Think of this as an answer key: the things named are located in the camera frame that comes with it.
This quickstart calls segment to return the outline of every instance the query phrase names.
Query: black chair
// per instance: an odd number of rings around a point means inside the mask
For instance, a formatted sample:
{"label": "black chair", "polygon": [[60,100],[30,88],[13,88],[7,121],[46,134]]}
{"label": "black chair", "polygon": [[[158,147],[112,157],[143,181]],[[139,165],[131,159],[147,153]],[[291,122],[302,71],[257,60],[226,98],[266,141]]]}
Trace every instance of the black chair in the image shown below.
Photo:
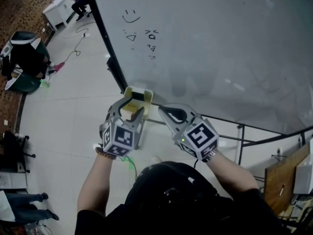
{"label": "black chair", "polygon": [[4,153],[0,158],[0,170],[18,172],[18,162],[20,162],[22,163],[24,170],[28,173],[30,172],[26,169],[24,156],[35,158],[36,155],[30,155],[24,152],[25,142],[28,139],[29,136],[25,136],[22,141],[9,131],[4,133],[4,138],[0,141],[4,150]]}

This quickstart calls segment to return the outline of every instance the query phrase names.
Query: wooden board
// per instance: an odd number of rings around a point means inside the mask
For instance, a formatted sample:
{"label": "wooden board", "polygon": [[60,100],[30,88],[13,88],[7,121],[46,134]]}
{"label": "wooden board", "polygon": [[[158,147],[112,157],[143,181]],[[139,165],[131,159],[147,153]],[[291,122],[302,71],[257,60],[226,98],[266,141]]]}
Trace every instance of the wooden board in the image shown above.
{"label": "wooden board", "polygon": [[[309,153],[307,144],[291,156],[265,169],[264,199],[277,215],[290,205],[296,167]],[[283,184],[285,184],[284,190],[279,196]]]}

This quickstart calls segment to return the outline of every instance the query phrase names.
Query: yellow object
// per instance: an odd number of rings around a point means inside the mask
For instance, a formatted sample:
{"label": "yellow object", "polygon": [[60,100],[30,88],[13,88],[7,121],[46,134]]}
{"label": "yellow object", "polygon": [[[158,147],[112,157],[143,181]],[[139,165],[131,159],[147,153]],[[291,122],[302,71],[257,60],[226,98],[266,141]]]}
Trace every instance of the yellow object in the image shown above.
{"label": "yellow object", "polygon": [[132,97],[132,92],[137,94],[143,94],[144,101],[132,99],[132,101],[130,101],[127,105],[123,107],[123,110],[130,113],[135,113],[141,107],[144,107],[145,112],[143,114],[143,119],[148,119],[149,109],[153,98],[153,92],[150,90],[129,86],[124,92],[124,97]]}

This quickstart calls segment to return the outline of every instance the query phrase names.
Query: desk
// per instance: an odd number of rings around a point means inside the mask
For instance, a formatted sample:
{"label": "desk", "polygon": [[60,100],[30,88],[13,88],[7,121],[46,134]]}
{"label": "desk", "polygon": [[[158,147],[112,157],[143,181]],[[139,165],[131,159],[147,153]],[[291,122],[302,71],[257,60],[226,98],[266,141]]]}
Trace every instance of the desk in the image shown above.
{"label": "desk", "polygon": [[309,153],[307,144],[291,156],[265,169],[264,199],[277,215],[291,204],[296,167]]}
{"label": "desk", "polygon": [[57,31],[56,25],[64,23],[67,26],[67,19],[73,13],[72,5],[75,2],[72,0],[54,0],[43,13],[48,18],[50,24]]}

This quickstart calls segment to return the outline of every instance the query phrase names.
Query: smiley face drawing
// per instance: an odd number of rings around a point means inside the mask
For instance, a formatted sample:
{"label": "smiley face drawing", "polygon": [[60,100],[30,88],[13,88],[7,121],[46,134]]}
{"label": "smiley face drawing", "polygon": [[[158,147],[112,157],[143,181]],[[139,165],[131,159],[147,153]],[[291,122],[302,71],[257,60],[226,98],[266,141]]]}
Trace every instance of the smiley face drawing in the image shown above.
{"label": "smiley face drawing", "polygon": [[136,12],[133,10],[133,13],[131,13],[130,15],[128,14],[128,11],[126,11],[126,15],[122,16],[122,18],[125,20],[125,22],[131,24],[133,22],[136,22],[140,17],[136,18]]}

